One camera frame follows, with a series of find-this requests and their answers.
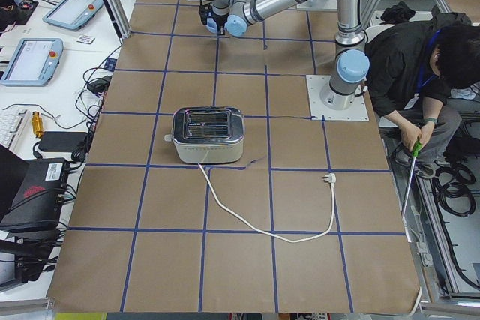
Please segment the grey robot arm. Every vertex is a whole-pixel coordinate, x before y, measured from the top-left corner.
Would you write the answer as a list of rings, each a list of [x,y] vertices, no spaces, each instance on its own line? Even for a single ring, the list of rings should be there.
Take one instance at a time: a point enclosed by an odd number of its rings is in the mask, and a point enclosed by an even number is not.
[[[199,17],[212,33],[245,35],[249,26],[265,21],[309,0],[199,0]],[[320,92],[329,108],[350,107],[370,62],[365,55],[366,35],[361,24],[361,0],[337,0],[337,34],[334,73]]]

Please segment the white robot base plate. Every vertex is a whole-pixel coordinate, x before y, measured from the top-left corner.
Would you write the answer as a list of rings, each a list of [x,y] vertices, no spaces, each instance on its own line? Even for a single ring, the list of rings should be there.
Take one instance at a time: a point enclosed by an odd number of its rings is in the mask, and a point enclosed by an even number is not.
[[[353,94],[339,95],[330,87],[330,76],[307,75],[310,116],[318,121],[369,121],[360,85]]]

